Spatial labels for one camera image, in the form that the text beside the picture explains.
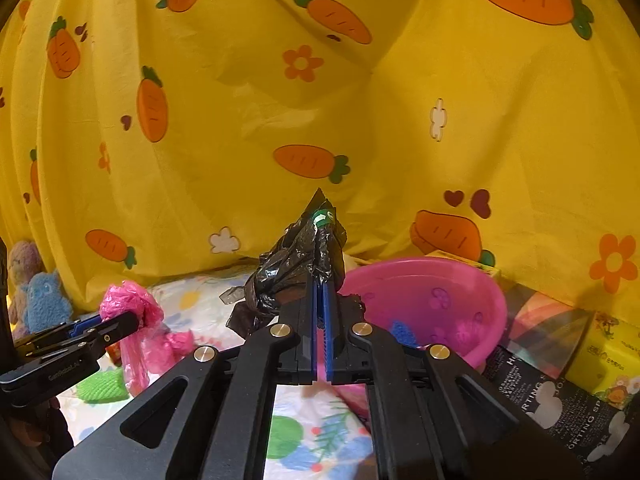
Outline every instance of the pink plastic bag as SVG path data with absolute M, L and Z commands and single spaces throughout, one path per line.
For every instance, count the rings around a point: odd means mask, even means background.
M 193 351 L 191 330 L 172 333 L 162 323 L 164 312 L 146 288 L 125 280 L 111 285 L 100 304 L 100 318 L 111 319 L 126 311 L 138 316 L 138 331 L 120 342 L 127 391 L 134 397 L 149 386 L 148 372 L 163 374 Z
M 153 374 L 164 374 L 180 359 L 193 351 L 193 333 L 172 333 L 161 323 L 153 335 L 142 341 L 142 351 L 147 369 Z

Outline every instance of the yellow curtain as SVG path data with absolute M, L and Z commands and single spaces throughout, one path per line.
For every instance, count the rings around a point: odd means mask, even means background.
M 640 324 L 640 40 L 616 0 L 22 0 L 0 235 L 77 306 L 270 247 L 437 248 Z

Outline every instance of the stuffed toy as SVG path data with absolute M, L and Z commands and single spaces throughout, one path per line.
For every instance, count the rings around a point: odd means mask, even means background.
M 71 303 L 60 292 L 60 275 L 57 270 L 50 274 L 36 274 L 25 292 L 27 309 L 22 320 L 30 333 L 46 330 L 71 318 Z
M 9 306 L 9 322 L 16 327 L 12 333 L 14 340 L 29 334 L 22 322 L 27 308 L 27 297 L 23 289 L 37 273 L 44 270 L 44 264 L 34 242 L 21 240 L 16 243 L 7 257 L 9 277 L 15 285 L 15 293 Z

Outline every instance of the pink bowl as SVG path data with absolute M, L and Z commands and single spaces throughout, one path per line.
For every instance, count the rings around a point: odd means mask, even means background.
M 467 264 L 424 256 L 348 272 L 341 294 L 358 294 L 365 319 L 386 330 L 401 321 L 418 345 L 441 343 L 478 368 L 500 341 L 507 305 L 500 287 Z

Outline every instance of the pink stuffed animal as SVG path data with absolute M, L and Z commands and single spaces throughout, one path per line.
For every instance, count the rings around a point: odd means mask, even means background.
M 23 287 L 26 287 L 37 273 L 45 270 L 35 242 L 27 240 L 17 242 L 7 257 L 7 268 L 15 286 L 8 313 L 9 322 L 16 326 L 12 336 L 17 340 L 29 334 L 29 330 L 22 322 L 22 316 L 27 308 L 27 296 Z

